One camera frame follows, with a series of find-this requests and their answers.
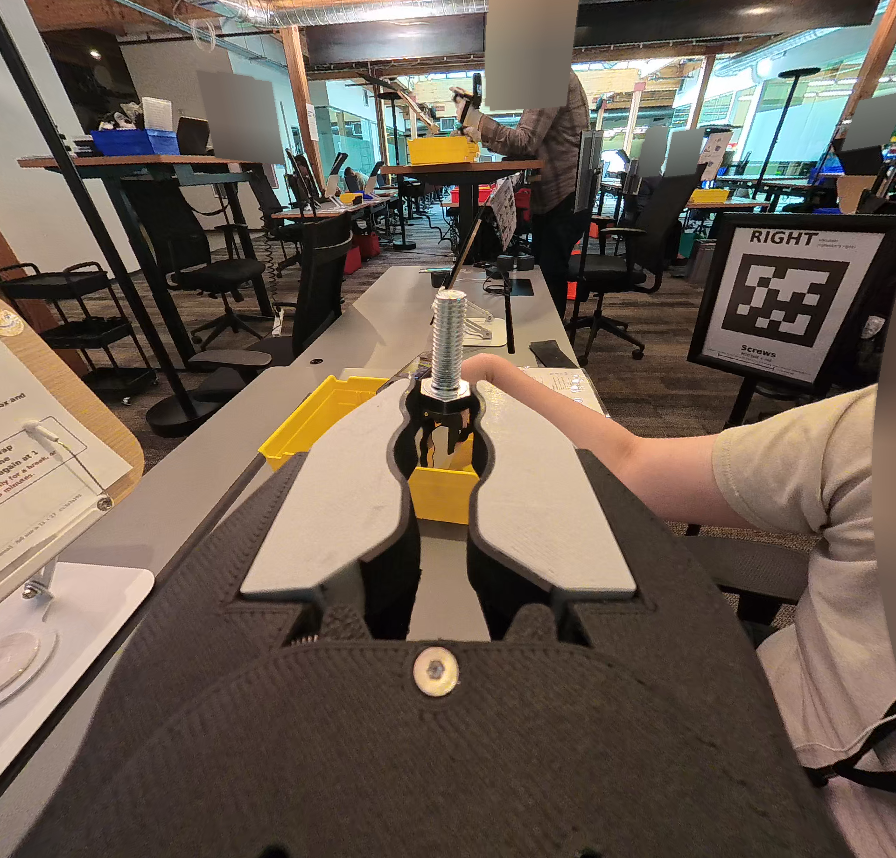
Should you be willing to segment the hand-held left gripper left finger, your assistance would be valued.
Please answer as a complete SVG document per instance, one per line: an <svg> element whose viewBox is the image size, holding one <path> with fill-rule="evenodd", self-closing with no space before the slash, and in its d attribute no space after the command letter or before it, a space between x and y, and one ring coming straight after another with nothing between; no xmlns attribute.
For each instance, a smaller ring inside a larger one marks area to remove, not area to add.
<svg viewBox="0 0 896 858"><path fill-rule="evenodd" d="M409 492L418 465L419 392L389 384L308 452L240 595L325 607L387 608L413 599L420 535Z"/></svg>

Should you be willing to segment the yellow plastic bin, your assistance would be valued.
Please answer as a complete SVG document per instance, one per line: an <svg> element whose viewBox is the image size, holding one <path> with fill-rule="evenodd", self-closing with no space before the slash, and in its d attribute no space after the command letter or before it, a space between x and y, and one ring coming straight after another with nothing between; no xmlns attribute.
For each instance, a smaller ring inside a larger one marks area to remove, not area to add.
<svg viewBox="0 0 896 858"><path fill-rule="evenodd" d="M475 162L479 150L479 143L461 133L418 136L407 144L409 164L412 166Z"/></svg>
<svg viewBox="0 0 896 858"><path fill-rule="evenodd" d="M297 453L307 452L330 427L372 398L386 378L329 376L262 444L259 451L275 471ZM434 446L427 466L409 479L414 509L419 519L466 525L469 497L477 483L472 465L473 440L469 435L453 449Z"/></svg>

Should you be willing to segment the silver hex bolt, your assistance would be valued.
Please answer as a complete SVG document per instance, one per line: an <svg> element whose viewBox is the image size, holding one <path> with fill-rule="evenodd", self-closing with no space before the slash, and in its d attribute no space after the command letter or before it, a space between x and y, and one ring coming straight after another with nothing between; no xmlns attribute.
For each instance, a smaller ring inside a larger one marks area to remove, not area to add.
<svg viewBox="0 0 896 858"><path fill-rule="evenodd" d="M440 290L433 302L430 374L421 382L423 393L449 402L469 393L462 384L462 351L467 297L456 289Z"/></svg>

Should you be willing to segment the person's right forearm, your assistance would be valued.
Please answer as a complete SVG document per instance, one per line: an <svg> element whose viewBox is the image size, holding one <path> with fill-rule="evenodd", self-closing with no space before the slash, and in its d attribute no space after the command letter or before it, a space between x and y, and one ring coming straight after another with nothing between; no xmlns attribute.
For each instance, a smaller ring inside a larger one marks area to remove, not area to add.
<svg viewBox="0 0 896 858"><path fill-rule="evenodd" d="M655 515L679 523L752 528L729 505L712 466L717 435L643 438L488 354L462 364L470 384L487 381L544 416L578 449L590 451Z"/></svg>

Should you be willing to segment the laminated paper sheet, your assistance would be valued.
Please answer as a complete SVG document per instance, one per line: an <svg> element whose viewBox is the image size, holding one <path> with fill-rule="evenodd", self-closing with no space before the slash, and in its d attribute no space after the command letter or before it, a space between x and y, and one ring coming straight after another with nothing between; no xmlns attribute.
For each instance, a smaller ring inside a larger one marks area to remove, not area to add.
<svg viewBox="0 0 896 858"><path fill-rule="evenodd" d="M580 368L522 367L521 371L552 391L588 406L602 416L609 416L588 374Z"/></svg>

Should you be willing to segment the black pole stand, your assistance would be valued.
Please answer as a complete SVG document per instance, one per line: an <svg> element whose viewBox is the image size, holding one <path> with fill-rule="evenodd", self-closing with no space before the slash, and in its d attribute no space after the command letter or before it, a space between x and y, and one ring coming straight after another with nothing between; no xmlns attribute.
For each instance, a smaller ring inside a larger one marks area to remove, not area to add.
<svg viewBox="0 0 896 858"><path fill-rule="evenodd" d="M100 247L106 262L115 274L130 309L146 337L148 344L160 365L173 396L151 406L146 420L152 431L161 437L183 437L194 432L217 409L217 406L199 405L184 387L167 349L157 331L151 315L143 304L136 286L132 282L125 263L115 246L98 209L80 177L73 158L63 145L58 129L39 95L39 91L28 72L27 65L4 22L1 23L1 54L21 97L28 107L34 123L44 137L56 167L66 181L73 199Z"/></svg>

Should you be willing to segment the dark display board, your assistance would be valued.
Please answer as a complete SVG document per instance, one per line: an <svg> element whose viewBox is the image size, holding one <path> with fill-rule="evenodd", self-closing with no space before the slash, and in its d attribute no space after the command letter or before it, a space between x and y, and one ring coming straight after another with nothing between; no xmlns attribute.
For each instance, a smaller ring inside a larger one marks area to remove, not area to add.
<svg viewBox="0 0 896 858"><path fill-rule="evenodd" d="M459 252L454 260L452 272L442 284L445 290L451 290L461 274L482 230L485 233L485 261L497 260L498 256L507 253L517 225L516 207L513 194L508 200L493 198L485 206L481 206L473 218L468 234L462 239Z"/></svg>

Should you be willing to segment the black sign stand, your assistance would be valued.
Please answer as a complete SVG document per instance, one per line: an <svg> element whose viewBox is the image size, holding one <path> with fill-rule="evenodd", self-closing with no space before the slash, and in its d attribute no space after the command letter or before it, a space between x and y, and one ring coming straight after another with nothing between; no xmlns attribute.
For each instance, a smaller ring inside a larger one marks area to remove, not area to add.
<svg viewBox="0 0 896 858"><path fill-rule="evenodd" d="M723 430L733 427L742 426L745 423L747 411L756 391L760 387L773 384L768 379L757 378L756 376L745 376L740 384L735 397L735 402L728 415L727 421L724 423Z"/></svg>

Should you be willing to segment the round wooden table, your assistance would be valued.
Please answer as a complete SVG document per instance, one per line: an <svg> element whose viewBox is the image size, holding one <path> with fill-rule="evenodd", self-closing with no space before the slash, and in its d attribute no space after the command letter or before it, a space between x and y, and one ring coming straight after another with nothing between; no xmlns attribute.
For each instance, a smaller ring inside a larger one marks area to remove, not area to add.
<svg viewBox="0 0 896 858"><path fill-rule="evenodd" d="M85 385L76 373L39 337L20 312L1 301L2 344L30 373L97 438L131 464L131 471L111 485L116 506L140 482L144 455L140 443L117 416Z"/></svg>

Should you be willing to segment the wooden standing desk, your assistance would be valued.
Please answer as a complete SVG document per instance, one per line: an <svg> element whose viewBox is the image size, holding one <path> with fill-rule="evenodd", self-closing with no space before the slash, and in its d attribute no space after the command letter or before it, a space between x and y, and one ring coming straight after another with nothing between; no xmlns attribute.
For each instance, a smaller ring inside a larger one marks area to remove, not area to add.
<svg viewBox="0 0 896 858"><path fill-rule="evenodd" d="M543 168L544 162L535 158L510 159L493 162L468 161L428 165L382 166L382 173L397 175L399 183L411 177L435 185L456 185L459 188L459 226L461 249L469 249L466 262L478 260L478 230L482 210L478 206L478 186L492 183L517 172Z"/></svg>
<svg viewBox="0 0 896 858"><path fill-rule="evenodd" d="M238 229L241 258L256 259L252 247L252 237L245 224L245 216L239 202L237 185L239 182L256 184L266 181L263 165L258 162L232 161L212 156L180 155L87 157L73 158L73 160L82 179L102 181L151 290L153 300L161 313L168 335L182 362L188 364L196 353L197 346L193 343L176 308L172 297L174 291L170 291L163 280L149 238L122 189L122 182L169 180L174 181L180 189L213 184L224 186L230 213ZM263 275L245 284L252 285L260 310L258 315L265 316L263 321L272 320L273 306L265 287Z"/></svg>

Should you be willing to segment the printed instruction sheet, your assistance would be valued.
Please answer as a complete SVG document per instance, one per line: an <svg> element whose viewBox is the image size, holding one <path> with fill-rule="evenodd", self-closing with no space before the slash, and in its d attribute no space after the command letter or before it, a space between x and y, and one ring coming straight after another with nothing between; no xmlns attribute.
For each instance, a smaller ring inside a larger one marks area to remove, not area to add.
<svg viewBox="0 0 896 858"><path fill-rule="evenodd" d="M113 506L134 465L84 426L2 339L2 597Z"/></svg>

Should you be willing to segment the black utility cart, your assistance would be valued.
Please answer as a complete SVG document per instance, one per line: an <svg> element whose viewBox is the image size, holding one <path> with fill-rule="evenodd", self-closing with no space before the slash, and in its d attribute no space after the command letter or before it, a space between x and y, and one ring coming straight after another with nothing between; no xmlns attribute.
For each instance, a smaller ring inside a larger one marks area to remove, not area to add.
<svg viewBox="0 0 896 858"><path fill-rule="evenodd" d="M146 353L125 315L112 279L99 263L81 262L58 272L43 272L32 263L12 264L1 269L4 290L15 310L26 300L51 304L61 319L42 338L51 349L79 352L88 365L82 381L100 398L117 400L124 405L159 383ZM106 291L117 314L111 317L92 314L84 298ZM124 367L114 358L111 347L129 338L133 341L141 367Z"/></svg>

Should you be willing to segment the framed marker sign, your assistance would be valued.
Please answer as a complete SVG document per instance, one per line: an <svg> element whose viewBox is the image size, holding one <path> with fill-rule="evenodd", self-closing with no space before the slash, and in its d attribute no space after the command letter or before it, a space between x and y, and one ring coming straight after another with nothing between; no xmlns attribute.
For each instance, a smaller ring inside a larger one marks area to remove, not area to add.
<svg viewBox="0 0 896 858"><path fill-rule="evenodd" d="M894 227L885 215L724 214L688 360L825 390L894 270Z"/></svg>

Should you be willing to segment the blue plastic bin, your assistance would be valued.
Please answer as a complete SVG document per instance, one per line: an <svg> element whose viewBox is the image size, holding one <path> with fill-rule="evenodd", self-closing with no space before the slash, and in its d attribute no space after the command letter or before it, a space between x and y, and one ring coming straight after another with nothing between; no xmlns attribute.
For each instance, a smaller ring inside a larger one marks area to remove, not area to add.
<svg viewBox="0 0 896 858"><path fill-rule="evenodd" d="M96 149L105 157L179 156L174 132L157 129L92 130Z"/></svg>

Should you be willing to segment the black floor lamp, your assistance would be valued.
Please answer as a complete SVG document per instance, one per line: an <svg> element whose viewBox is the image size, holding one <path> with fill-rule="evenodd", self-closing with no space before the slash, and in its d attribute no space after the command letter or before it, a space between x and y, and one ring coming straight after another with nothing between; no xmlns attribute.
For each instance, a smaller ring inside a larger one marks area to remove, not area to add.
<svg viewBox="0 0 896 858"><path fill-rule="evenodd" d="M786 99L783 103L782 109L780 111L780 115L778 117L778 124L776 125L773 136L770 139L770 143L767 148L767 152L766 152L765 158L763 160L763 164L761 166L760 172L756 178L755 192L758 192L759 189L763 186L764 179L766 178L766 173L767 173L767 170L770 165L771 156L774 152L774 149L777 146L779 136L781 134L783 125L785 124L786 118L790 111L790 106L792 104L792 101L793 101L794 95L797 91L798 84L799 84L800 80L802 80L806 77L811 77L811 76L817 75L819 72L820 72L820 68L818 68L818 67L803 67L803 68L784 70L779 73L779 75L778 75L779 79L789 80L790 89L789 89L789 92L788 92Z"/></svg>

